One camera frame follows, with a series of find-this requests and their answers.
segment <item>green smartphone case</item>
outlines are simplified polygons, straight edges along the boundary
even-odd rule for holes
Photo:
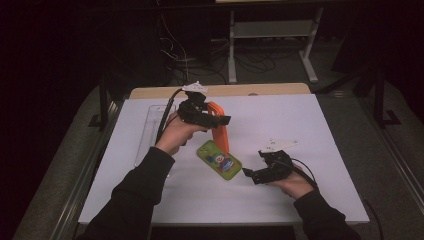
[[[196,154],[225,180],[231,180],[242,168],[237,158],[223,153],[212,140],[199,147]]]

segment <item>white table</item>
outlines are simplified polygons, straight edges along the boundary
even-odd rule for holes
[[[178,106],[182,100],[176,99],[175,104]],[[244,167],[265,167],[258,150],[269,138],[296,139],[299,144],[286,152],[309,166],[329,204],[344,213],[349,224],[369,221],[315,95],[228,96],[207,100],[218,103],[232,116],[227,126],[230,153]],[[147,109],[167,101],[130,99],[124,103],[79,222],[88,223],[109,200],[112,189],[134,167]],[[242,171],[226,181],[200,160],[196,149],[211,138],[210,132],[196,133],[174,156],[176,164],[165,183],[162,202],[155,207],[153,225],[292,225],[301,221],[293,200],[279,189],[254,185]]]

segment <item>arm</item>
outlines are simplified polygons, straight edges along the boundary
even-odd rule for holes
[[[153,207],[161,200],[166,176],[175,162],[171,155],[177,153],[194,132],[206,130],[182,122],[176,114],[171,114],[169,119],[173,121],[159,142],[113,189],[111,199],[79,240],[148,239]]]
[[[345,215],[330,207],[319,191],[299,174],[292,172],[286,179],[271,183],[296,199],[294,206],[303,220],[308,239],[361,239],[345,222]]]

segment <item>forearm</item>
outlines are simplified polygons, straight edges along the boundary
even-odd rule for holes
[[[361,239],[345,222],[345,216],[330,207],[318,191],[312,191],[294,203],[309,239]]]
[[[79,239],[147,239],[154,205],[160,202],[166,176],[174,160],[151,148],[131,170]]]

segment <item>green packet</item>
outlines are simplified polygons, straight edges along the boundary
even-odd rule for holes
[[[237,158],[229,153],[223,153],[212,140],[199,147],[196,154],[225,180],[231,180],[242,168]]]

